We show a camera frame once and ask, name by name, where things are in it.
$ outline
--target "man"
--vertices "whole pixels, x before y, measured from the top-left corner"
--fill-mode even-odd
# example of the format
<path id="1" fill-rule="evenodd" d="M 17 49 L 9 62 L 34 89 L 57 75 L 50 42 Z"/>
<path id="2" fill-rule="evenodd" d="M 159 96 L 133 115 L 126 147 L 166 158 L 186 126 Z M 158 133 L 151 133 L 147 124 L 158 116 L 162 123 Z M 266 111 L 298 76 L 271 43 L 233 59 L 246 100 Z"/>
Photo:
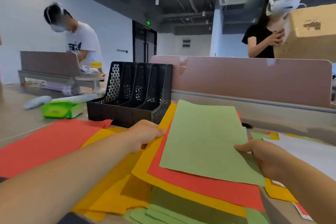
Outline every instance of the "man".
<path id="1" fill-rule="evenodd" d="M 48 6 L 44 18 L 53 31 L 65 31 L 67 52 L 76 53 L 81 68 L 103 62 L 97 34 L 88 24 L 75 20 L 59 3 Z"/>

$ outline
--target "black door frame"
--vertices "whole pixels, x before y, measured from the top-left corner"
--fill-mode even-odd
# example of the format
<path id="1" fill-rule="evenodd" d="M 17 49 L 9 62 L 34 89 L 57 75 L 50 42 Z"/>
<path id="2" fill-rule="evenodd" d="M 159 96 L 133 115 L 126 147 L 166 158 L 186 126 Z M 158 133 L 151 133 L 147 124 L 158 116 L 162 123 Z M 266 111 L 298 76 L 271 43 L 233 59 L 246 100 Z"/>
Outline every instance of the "black door frame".
<path id="1" fill-rule="evenodd" d="M 141 23 L 138 23 L 136 21 L 132 21 L 132 33 L 133 33 L 133 62 L 135 62 L 135 29 L 139 28 L 142 29 L 144 31 L 144 35 L 145 35 L 145 43 L 143 45 L 143 61 L 144 63 L 146 63 L 146 60 L 148 59 L 148 43 L 146 42 L 146 33 L 147 31 L 152 32 L 154 34 L 154 56 L 156 55 L 156 51 L 157 51 L 157 41 L 158 41 L 158 33 L 148 27 L 146 27 L 145 25 L 142 25 Z"/>

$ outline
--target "yellow container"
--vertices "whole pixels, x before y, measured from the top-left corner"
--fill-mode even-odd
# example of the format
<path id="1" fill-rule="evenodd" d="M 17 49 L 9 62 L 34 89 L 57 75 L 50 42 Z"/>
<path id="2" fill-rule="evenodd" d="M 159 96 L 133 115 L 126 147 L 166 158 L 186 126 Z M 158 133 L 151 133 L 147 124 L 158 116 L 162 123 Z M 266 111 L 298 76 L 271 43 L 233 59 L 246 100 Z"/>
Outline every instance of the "yellow container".
<path id="1" fill-rule="evenodd" d="M 92 68 L 97 68 L 101 74 L 103 74 L 102 64 L 100 62 L 91 62 Z"/>

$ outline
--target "glass door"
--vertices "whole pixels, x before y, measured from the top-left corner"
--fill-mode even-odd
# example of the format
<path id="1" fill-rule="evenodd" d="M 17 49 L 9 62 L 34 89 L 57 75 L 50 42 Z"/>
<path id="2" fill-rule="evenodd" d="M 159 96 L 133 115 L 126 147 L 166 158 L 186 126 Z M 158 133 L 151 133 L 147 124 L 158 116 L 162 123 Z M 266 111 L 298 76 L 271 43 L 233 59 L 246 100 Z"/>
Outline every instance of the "glass door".
<path id="1" fill-rule="evenodd" d="M 157 32 L 133 21 L 133 62 L 150 63 L 156 45 Z"/>

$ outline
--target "brown desk partition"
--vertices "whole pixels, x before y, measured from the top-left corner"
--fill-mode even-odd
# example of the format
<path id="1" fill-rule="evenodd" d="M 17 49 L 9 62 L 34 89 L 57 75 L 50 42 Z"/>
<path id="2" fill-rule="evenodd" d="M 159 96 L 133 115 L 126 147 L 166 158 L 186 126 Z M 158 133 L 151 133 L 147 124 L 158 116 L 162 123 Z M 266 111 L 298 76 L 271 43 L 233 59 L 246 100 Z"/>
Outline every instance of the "brown desk partition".
<path id="1" fill-rule="evenodd" d="M 330 107 L 327 60 L 154 56 L 173 64 L 172 90 Z"/>
<path id="2" fill-rule="evenodd" d="M 24 72 L 80 76 L 77 56 L 70 52 L 20 52 Z"/>

